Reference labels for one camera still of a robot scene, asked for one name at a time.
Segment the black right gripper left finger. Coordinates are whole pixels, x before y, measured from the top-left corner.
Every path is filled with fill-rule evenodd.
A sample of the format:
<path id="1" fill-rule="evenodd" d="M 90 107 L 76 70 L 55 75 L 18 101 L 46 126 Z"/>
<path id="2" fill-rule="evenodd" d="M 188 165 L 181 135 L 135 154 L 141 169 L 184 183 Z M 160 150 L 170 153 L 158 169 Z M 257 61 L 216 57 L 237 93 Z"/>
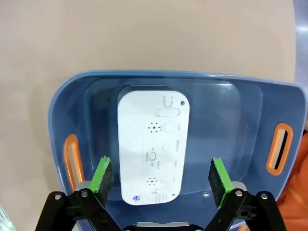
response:
<path id="1" fill-rule="evenodd" d="M 60 191 L 48 195 L 35 230 L 71 231 L 79 220 L 95 231 L 123 230 L 106 209 L 112 184 L 111 159 L 102 157 L 89 186 L 70 195 Z"/>

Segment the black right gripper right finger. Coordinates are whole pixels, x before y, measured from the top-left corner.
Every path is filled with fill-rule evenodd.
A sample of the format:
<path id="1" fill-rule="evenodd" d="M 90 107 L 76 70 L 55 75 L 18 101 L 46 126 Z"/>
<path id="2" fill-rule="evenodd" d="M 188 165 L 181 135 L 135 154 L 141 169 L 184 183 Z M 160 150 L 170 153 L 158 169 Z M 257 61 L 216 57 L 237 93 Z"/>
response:
<path id="1" fill-rule="evenodd" d="M 208 174 L 217 212 L 205 231 L 228 231 L 242 219 L 251 231 L 285 231 L 286 226 L 272 193 L 250 194 L 235 188 L 220 158 L 213 158 Z"/>

